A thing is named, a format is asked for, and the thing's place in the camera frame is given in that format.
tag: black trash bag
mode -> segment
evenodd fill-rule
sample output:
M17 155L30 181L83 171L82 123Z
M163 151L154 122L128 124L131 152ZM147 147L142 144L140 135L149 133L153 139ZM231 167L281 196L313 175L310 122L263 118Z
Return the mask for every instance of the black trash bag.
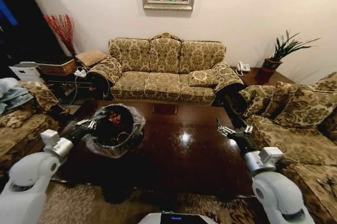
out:
M93 153L110 158L120 158L132 148L145 126L145 119L138 110L124 104L101 107L92 120L97 121L96 129L83 140Z

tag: side table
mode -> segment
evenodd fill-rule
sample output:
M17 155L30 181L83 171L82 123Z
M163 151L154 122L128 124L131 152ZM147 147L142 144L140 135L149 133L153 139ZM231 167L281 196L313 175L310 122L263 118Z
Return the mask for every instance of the side table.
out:
M246 86L250 85L276 85L278 81L282 81L284 83L294 83L289 78L285 77L279 72L275 72L273 74L267 74L260 72L259 67L251 67L249 72L243 72L243 76L240 76L241 80Z
M55 96L62 100L66 100L68 97L72 99L71 93L75 91L76 87L81 90L79 97L90 97L95 90L95 86L90 80L86 77L76 78L73 73L67 76L43 74L42 78L47 82L47 86L54 92Z

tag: plastic bag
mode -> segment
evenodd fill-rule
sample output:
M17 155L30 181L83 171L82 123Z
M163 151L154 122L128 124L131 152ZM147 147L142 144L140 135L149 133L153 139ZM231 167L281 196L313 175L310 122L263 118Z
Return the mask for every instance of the plastic bag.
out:
M110 115L112 109L116 106L121 106L126 108L133 118L133 128L129 136L119 145L115 146L103 146L97 144L98 137L92 134L87 134L83 140L86 142L86 146L95 154L103 155L110 158L120 158L123 156L131 147L134 141L143 135L143 128L145 126L145 119L141 116L135 107L126 106L124 104L111 104L108 106L103 106L99 108L92 119L100 120L104 119Z

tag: white robotic arm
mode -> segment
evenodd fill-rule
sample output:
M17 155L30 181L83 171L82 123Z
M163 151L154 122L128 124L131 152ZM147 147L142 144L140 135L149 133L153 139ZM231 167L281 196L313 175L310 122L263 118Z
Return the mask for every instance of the white robotic arm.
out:
M46 201L45 191L59 164L50 153L34 153L13 165L0 196L3 223L37 223Z
M9 182L0 194L0 220L7 224L35 224L46 200L45 191L52 175L66 160L70 149L90 133L94 121L83 120L67 137L59 138L57 132L47 130L41 134L46 144L45 152L22 158L9 172ZM285 176L274 172L275 163L283 153L274 147L258 151L249 141L251 132L235 132L218 122L218 130L235 140L253 179L253 191L267 214L271 224L312 224L300 189ZM215 223L208 217L174 213L151 213L140 224L159 223Z
M274 172L275 163L284 156L276 147L265 147L261 151L249 141L252 126L236 132L220 125L218 131L235 140L241 156L253 179L253 191L262 204L271 224L313 224L314 221L304 205L301 190L290 179Z

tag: glossy table surface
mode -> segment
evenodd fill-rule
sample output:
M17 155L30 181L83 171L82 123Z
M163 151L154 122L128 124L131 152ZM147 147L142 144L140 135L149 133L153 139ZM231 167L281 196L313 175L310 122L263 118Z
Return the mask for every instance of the glossy table surface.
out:
M90 118L100 106L111 103L86 101L61 135L70 132L77 121ZM223 108L124 104L137 108L146 119L140 146L119 159L110 159L92 153L82 141L59 169L60 178L115 188L137 187L229 198L253 194L237 145L216 130L217 117L223 125L233 128Z

